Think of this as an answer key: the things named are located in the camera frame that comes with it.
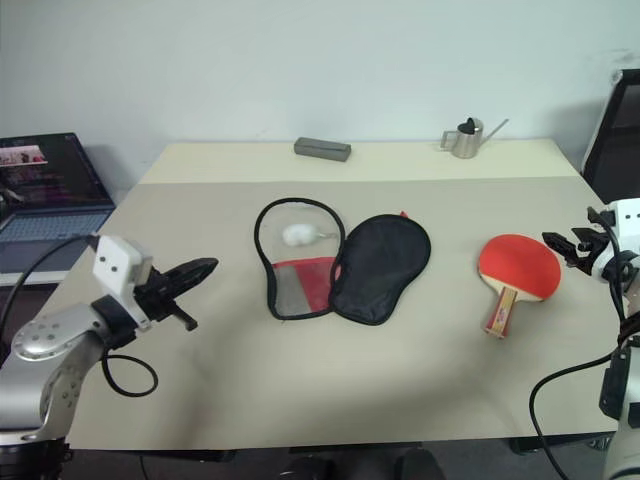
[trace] laptop screen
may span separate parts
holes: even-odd
[[[73,133],[0,139],[0,195],[12,210],[112,204]]]

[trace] floor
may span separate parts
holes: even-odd
[[[51,289],[46,288],[30,288],[21,292],[15,304],[14,315],[7,325],[9,338],[20,324],[37,314],[50,293]],[[6,296],[7,290],[0,290],[0,308]],[[542,452],[517,455],[504,440],[428,442],[424,444],[424,448],[434,454],[448,480],[555,478]],[[342,449],[317,455],[335,462],[335,480],[392,480],[394,462],[404,451],[406,447]],[[556,447],[554,452],[569,477],[581,480],[601,478],[605,453],[583,443]],[[255,449],[240,451],[227,463],[147,457],[145,465],[149,480],[268,480],[277,478],[297,456],[300,454],[290,454],[284,448]],[[74,460],[65,465],[63,478],[143,480],[143,475],[137,456],[79,450],[75,452]]]

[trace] black cable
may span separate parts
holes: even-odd
[[[38,268],[38,266],[42,262],[44,262],[47,258],[49,258],[51,255],[56,253],[58,250],[66,247],[67,245],[69,245],[69,244],[71,244],[73,242],[77,242],[78,240],[89,240],[90,238],[92,238],[92,235],[81,235],[81,236],[78,236],[78,237],[71,237],[71,238],[63,241],[62,243],[58,243],[57,245],[54,245],[49,250],[47,250],[42,255],[40,255],[36,259],[36,261],[34,261],[31,264],[31,266],[29,268],[27,268],[22,275],[20,275],[20,277],[18,278],[18,281],[13,286],[13,288],[11,289],[11,292],[9,293],[9,296],[7,297],[7,301],[4,304],[4,308],[2,309],[2,314],[0,314],[0,345],[3,348],[7,349],[7,353],[8,353],[8,350],[10,348],[9,347],[10,343],[5,343],[4,342],[4,331],[5,331],[5,328],[7,326],[7,321],[9,320],[9,313],[11,312],[11,308],[13,307],[13,302],[15,301],[16,296],[18,295],[18,292],[23,287],[24,282],[27,280],[29,275],[31,275],[31,273],[33,273],[33,271],[36,268]],[[4,352],[2,352],[2,356],[0,356],[0,361],[4,361],[4,354],[3,353]]]
[[[151,385],[151,387],[149,387],[147,390],[144,390],[142,392],[130,392],[120,387],[120,385],[118,385],[114,380],[113,375],[111,374],[111,370],[109,370],[109,360],[116,360],[116,359],[127,360],[129,362],[137,363],[138,365],[143,367],[145,370],[147,370],[149,374],[151,374],[151,379],[153,381],[153,384]],[[140,360],[139,358],[131,357],[129,355],[109,355],[107,352],[102,356],[102,359],[100,360],[100,364],[102,366],[102,373],[104,374],[104,379],[107,381],[109,386],[116,393],[119,393],[120,395],[129,397],[129,398],[146,397],[147,395],[150,395],[151,393],[153,393],[156,388],[158,388],[158,374],[153,369],[153,367],[149,365],[147,362],[145,362],[144,360]]]
[[[144,465],[144,455],[140,455],[138,457],[138,459],[140,460],[140,471],[142,472],[142,478],[144,478],[144,480],[149,480],[149,474],[147,473],[147,467],[145,467],[145,465]]]
[[[568,367],[568,368],[565,368],[563,370],[559,370],[559,371],[557,371],[555,373],[552,373],[551,375],[548,375],[548,376],[544,377],[542,380],[540,380],[536,384],[536,386],[533,387],[533,390],[531,390],[531,395],[529,395],[529,415],[531,416],[531,422],[533,423],[533,428],[536,429],[536,433],[538,434],[538,439],[540,440],[540,443],[542,444],[542,448],[544,449],[544,453],[547,454],[547,458],[549,459],[549,462],[551,462],[551,465],[553,466],[555,471],[558,473],[560,478],[562,478],[563,480],[569,480],[569,477],[567,476],[566,473],[564,473],[564,471],[562,470],[562,468],[560,467],[560,465],[556,461],[555,457],[553,456],[553,453],[551,453],[551,449],[549,448],[549,444],[545,440],[544,435],[542,434],[542,430],[540,429],[540,425],[538,424],[538,419],[536,417],[536,412],[535,412],[536,395],[538,394],[538,391],[544,385],[549,383],[551,380],[555,380],[556,378],[562,377],[563,375],[568,375],[569,373],[579,372],[580,370],[586,370],[586,369],[591,368],[591,367],[597,367],[598,365],[602,365],[603,363],[607,363],[610,360],[611,360],[611,354],[609,353],[609,354],[605,355],[604,357],[598,358],[597,360],[592,360],[592,361],[587,362],[587,363],[582,363],[580,365],[576,365],[574,367]]]
[[[622,306],[622,300],[618,298],[618,293],[616,292],[616,287],[613,282],[609,282],[609,293],[611,294],[611,301],[613,302],[613,306],[616,309],[618,318],[621,322],[626,321],[626,318],[624,316],[624,307]]]

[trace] laptop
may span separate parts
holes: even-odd
[[[74,133],[0,139],[0,196],[0,286],[56,243],[97,231],[115,208]],[[86,246],[63,247],[27,283],[62,281]]]

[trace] black chair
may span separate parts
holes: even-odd
[[[604,203],[640,197],[640,69],[617,78],[582,168]]]

